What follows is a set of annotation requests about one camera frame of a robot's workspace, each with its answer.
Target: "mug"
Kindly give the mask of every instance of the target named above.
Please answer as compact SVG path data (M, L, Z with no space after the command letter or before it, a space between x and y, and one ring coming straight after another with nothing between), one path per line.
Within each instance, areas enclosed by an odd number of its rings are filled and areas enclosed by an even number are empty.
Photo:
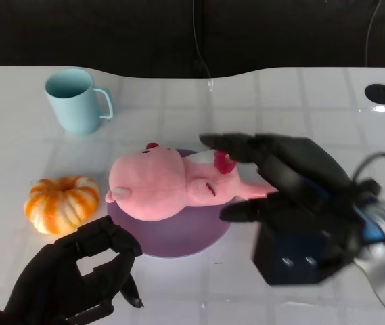
M96 91L108 101L108 115L101 115ZM112 118L112 99L103 89L95 88L93 77L80 69L67 69L51 76L45 84L45 93L63 129L76 135L93 133L101 118Z

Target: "dark background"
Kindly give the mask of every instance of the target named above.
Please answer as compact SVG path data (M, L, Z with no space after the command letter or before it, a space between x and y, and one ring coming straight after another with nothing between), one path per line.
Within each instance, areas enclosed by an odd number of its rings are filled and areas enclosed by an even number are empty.
M378 0L196 0L212 77L280 66L364 66ZM205 77L192 0L0 0L0 65L82 66L130 77ZM369 40L385 66L385 0Z

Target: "pink plush toy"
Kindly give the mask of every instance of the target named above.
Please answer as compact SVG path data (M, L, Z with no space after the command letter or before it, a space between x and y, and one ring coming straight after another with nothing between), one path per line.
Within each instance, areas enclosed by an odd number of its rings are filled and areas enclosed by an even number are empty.
M148 144L143 152L112 165L106 202L117 202L136 219L159 221L186 206L220 205L235 196L264 198L275 191L271 186L243 183L235 165L215 150L182 158L174 149Z

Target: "white striped pumpkin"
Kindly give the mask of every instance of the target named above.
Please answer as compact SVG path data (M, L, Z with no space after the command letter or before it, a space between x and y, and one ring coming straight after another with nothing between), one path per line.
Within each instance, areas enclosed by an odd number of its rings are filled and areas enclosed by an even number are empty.
M43 234L74 231L99 206L96 181L85 177L41 179L30 191L24 212Z

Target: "mug handle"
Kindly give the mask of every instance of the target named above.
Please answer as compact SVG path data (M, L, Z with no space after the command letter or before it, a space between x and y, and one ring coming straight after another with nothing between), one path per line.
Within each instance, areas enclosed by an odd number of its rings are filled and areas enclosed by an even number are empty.
M112 100L111 96L108 94L108 92L104 91L103 89L100 88L93 88L94 91L99 91L105 95L106 101L108 102L108 108L110 109L110 113L108 115L101 115L99 116L100 118L104 118L106 120L109 120L114 116L114 113L112 111Z

